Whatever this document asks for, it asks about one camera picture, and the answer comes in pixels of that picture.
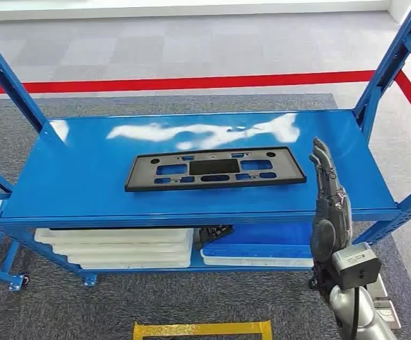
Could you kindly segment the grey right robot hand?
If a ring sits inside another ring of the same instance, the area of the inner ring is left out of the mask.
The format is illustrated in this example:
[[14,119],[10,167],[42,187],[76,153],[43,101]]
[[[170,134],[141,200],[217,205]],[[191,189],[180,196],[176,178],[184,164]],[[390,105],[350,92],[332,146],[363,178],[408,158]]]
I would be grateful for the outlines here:
[[317,195],[310,248],[320,284],[343,288],[332,255],[351,244],[350,203],[340,183],[329,148],[316,137],[309,159],[314,164]]

